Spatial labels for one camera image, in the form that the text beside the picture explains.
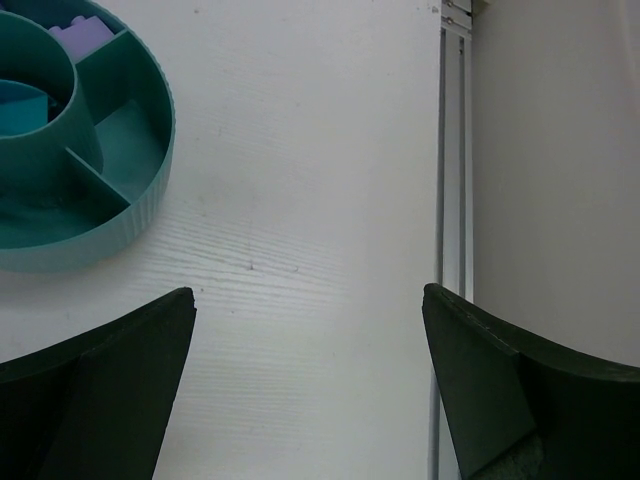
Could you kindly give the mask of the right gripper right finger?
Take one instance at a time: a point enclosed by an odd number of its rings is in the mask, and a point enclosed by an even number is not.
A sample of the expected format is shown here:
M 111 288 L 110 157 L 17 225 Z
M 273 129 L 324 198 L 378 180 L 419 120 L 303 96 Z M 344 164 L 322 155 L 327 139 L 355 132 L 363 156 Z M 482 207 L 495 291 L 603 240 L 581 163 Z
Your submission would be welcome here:
M 638 478 L 638 368 L 547 340 L 436 283 L 422 312 L 462 478 Z

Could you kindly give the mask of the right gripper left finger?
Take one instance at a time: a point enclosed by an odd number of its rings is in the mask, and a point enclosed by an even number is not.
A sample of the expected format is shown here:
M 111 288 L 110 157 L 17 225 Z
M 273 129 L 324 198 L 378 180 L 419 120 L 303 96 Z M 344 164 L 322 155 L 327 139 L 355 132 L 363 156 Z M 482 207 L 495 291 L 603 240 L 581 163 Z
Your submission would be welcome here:
M 152 478 L 195 319 L 182 287 L 2 363 L 2 478 Z

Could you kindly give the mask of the teal oval decorated lego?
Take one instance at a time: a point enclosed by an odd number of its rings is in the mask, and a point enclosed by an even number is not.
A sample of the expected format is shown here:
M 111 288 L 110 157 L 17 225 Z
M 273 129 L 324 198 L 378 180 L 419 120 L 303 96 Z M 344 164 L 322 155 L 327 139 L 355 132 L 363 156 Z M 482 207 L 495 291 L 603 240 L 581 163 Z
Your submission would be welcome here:
M 46 126 L 59 103 L 46 92 L 13 80 L 1 80 L 1 136 L 28 134 Z

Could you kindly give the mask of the light purple small lego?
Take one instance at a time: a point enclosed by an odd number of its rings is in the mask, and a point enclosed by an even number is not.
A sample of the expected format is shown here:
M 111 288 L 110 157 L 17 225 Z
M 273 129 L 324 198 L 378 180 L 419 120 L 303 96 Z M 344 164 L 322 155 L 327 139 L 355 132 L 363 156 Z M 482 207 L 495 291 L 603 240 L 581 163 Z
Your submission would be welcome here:
M 73 63 L 106 45 L 125 29 L 123 23 L 99 15 L 78 15 L 65 25 L 47 28 Z

